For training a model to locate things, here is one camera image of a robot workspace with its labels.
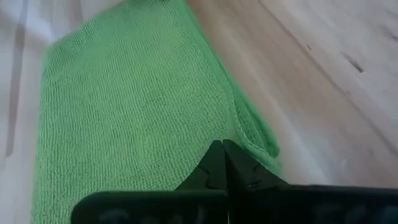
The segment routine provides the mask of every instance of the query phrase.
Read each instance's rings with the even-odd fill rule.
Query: microfiber cloth
[[[272,131],[184,0],[122,2],[47,49],[31,221],[69,223],[93,192],[173,190],[222,139],[279,173]]]

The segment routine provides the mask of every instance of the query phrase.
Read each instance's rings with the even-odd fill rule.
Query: green microfiber cloth
[[[32,223],[69,223],[97,191],[173,190],[217,139],[279,173],[272,131],[184,0],[122,2],[46,53]]]

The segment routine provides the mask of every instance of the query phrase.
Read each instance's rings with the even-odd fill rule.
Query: terry texture
[[[103,190],[173,190],[215,139],[278,173],[272,131],[184,0],[131,0],[51,46],[40,96],[32,223],[69,223]]]

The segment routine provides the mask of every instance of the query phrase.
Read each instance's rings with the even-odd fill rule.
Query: cloth fold
[[[69,223],[105,190],[173,190],[230,139],[275,174],[272,131],[183,0],[131,0],[46,53],[32,223]]]

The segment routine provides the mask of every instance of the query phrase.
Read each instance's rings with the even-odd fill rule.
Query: wooden floor
[[[42,52],[119,1],[0,1],[0,219],[5,223],[29,222]],[[187,2],[226,68],[273,128],[287,181],[398,187],[394,46],[376,51],[379,39],[366,39],[373,60],[352,39],[338,45],[352,33],[336,24],[322,31],[307,23],[316,17],[304,9],[320,7],[315,1],[296,1],[300,7],[288,0]],[[326,3],[327,12],[332,7]],[[390,39],[393,31],[389,24],[383,28]],[[330,33],[338,35],[333,39]]]

